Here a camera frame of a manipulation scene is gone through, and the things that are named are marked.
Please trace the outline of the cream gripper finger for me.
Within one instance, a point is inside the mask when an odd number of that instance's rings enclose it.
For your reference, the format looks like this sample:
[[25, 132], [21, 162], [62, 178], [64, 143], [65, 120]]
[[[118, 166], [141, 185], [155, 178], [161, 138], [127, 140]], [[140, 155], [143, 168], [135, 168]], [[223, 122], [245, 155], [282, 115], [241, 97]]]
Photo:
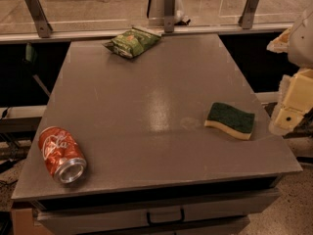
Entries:
[[313, 70], [300, 69], [293, 76], [284, 74], [278, 95], [269, 130], [275, 135], [286, 135], [313, 109]]
[[266, 49], [273, 53], [287, 53], [289, 48], [289, 39], [291, 34], [291, 28], [283, 31], [278, 37], [272, 40], [266, 47]]

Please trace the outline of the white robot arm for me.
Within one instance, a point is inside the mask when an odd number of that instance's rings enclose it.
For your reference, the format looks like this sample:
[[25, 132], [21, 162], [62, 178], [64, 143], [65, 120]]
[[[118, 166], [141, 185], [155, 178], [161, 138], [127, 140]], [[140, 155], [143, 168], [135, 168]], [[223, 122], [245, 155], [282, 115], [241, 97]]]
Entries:
[[267, 45], [274, 53], [287, 53], [299, 67], [293, 76], [284, 75], [269, 130], [276, 135], [292, 132], [313, 109], [313, 5], [304, 10], [292, 27]]

